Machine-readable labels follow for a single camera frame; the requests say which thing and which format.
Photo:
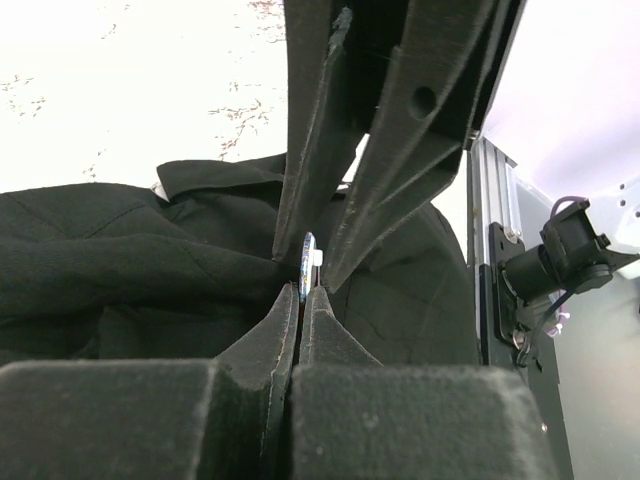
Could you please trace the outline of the black button shirt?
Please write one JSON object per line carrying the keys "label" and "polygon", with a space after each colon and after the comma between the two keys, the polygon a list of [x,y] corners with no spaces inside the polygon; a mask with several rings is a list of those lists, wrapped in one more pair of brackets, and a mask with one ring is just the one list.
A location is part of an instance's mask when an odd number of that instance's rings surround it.
{"label": "black button shirt", "polygon": [[[175,161],[162,194],[87,183],[1,197],[1,360],[213,358],[299,266],[271,256],[285,158]],[[330,297],[386,365],[475,365],[473,286],[426,205]]]}

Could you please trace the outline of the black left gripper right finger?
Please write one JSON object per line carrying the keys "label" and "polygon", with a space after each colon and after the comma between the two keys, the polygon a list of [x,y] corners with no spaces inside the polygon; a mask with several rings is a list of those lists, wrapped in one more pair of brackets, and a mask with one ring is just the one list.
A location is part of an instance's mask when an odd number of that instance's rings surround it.
{"label": "black left gripper right finger", "polygon": [[296,479],[555,479],[531,391],[493,367],[386,367],[311,290],[291,383]]}

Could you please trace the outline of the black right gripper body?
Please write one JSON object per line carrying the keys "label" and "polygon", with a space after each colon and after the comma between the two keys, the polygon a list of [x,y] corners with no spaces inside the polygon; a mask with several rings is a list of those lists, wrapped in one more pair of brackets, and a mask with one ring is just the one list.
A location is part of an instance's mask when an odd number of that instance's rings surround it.
{"label": "black right gripper body", "polygon": [[498,1],[495,12],[490,18],[489,37],[487,46],[484,48],[477,101],[464,144],[466,150],[471,149],[483,130],[525,6],[525,0]]}

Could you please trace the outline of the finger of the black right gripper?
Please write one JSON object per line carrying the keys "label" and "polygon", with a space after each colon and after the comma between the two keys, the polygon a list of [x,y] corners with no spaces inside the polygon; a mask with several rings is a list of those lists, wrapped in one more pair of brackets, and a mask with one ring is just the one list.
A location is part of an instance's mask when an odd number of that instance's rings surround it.
{"label": "finger of the black right gripper", "polygon": [[353,68],[368,1],[285,2],[288,61],[286,167],[272,253],[296,260],[364,134]]}
{"label": "finger of the black right gripper", "polygon": [[502,1],[411,1],[369,140],[325,253],[336,291],[400,225],[449,185],[503,25]]}

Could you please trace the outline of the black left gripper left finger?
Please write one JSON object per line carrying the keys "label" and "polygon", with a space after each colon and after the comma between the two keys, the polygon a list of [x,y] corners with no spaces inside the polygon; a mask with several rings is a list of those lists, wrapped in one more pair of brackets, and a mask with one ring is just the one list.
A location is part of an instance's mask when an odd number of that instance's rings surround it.
{"label": "black left gripper left finger", "polygon": [[1,370],[5,479],[270,479],[299,301],[218,357],[29,361]]}

